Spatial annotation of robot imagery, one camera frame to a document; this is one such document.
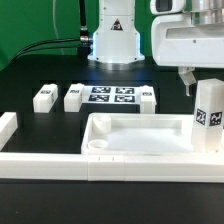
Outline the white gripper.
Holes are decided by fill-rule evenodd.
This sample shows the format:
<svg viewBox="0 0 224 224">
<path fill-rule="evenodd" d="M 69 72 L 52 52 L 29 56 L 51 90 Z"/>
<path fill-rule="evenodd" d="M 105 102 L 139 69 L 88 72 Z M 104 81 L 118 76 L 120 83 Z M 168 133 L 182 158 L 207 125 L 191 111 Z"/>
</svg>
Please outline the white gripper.
<svg viewBox="0 0 224 224">
<path fill-rule="evenodd" d="M 192 25 L 189 14 L 158 16 L 151 27 L 154 61 L 174 66 L 191 96 L 194 67 L 224 68 L 224 24 Z"/>
</svg>

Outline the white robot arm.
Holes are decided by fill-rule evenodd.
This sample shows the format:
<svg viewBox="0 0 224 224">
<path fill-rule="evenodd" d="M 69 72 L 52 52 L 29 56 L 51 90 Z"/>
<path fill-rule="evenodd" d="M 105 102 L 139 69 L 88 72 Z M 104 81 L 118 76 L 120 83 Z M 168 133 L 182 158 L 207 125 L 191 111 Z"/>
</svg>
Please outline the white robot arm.
<svg viewBox="0 0 224 224">
<path fill-rule="evenodd" d="M 120 70 L 142 61 L 136 0 L 99 0 L 99 26 L 88 59 Z M 189 87 L 195 68 L 224 68 L 224 0 L 150 0 L 152 57 L 173 66 Z"/>
</svg>

